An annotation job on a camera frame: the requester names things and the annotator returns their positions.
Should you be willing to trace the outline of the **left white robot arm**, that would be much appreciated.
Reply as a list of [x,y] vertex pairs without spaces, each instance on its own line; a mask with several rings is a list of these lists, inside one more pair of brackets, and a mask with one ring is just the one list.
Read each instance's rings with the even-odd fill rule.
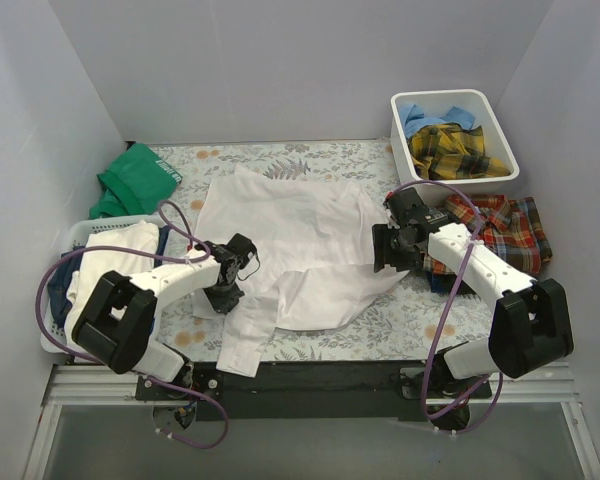
[[256,257],[254,243],[236,234],[226,244],[195,246],[182,263],[129,276],[106,272],[72,327],[71,340],[113,372],[155,377],[168,398],[183,399],[193,377],[184,369],[185,356],[157,341],[161,310],[200,294],[213,313],[228,314],[244,296],[238,274]]

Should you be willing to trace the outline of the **white long sleeve shirt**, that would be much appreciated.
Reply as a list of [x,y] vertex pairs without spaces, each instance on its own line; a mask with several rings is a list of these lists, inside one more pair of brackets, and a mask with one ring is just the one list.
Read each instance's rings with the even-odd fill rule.
[[404,278],[374,270],[372,228],[387,216],[355,181],[269,179],[238,166],[213,179],[195,234],[249,238],[260,268],[224,320],[219,370],[255,377],[275,330],[345,326]]

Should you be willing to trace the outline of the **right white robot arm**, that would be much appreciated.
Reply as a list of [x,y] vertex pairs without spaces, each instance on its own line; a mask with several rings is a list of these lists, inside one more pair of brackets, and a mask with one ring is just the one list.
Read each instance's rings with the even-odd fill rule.
[[501,373],[515,379],[571,355],[574,340],[566,292],[507,264],[475,231],[427,206],[413,188],[390,192],[388,224],[372,228],[374,269],[416,267],[423,255],[443,263],[489,307],[488,337],[435,351],[419,375],[424,390],[455,397],[469,379]]

